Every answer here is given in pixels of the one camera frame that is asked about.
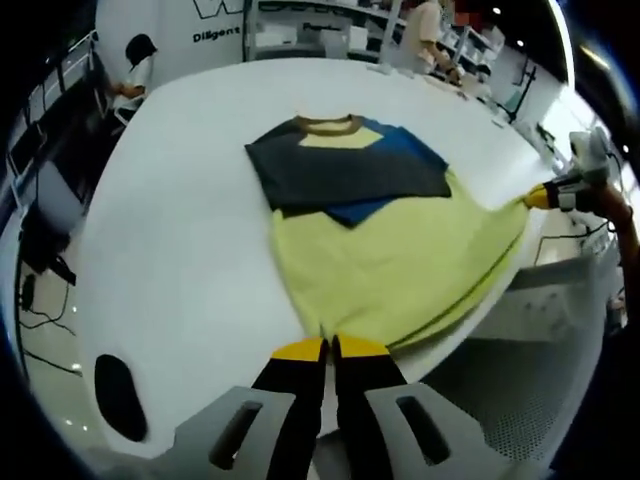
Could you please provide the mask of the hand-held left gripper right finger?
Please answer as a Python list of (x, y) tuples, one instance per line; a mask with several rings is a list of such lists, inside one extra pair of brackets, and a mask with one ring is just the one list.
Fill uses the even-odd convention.
[(337, 423), (353, 479), (483, 479), (486, 448), (423, 384), (410, 384), (387, 348), (345, 334), (332, 340)]

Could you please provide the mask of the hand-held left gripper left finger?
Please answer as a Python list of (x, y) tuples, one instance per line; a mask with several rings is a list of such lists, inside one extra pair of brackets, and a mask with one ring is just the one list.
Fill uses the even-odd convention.
[(177, 427), (174, 479), (305, 479), (321, 426), (328, 342), (274, 351), (249, 387), (233, 387)]

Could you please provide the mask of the person's right hand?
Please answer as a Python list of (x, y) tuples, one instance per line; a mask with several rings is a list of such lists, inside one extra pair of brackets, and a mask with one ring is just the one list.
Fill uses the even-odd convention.
[(628, 205), (611, 184), (594, 189), (594, 213), (612, 222), (626, 218), (629, 214)]

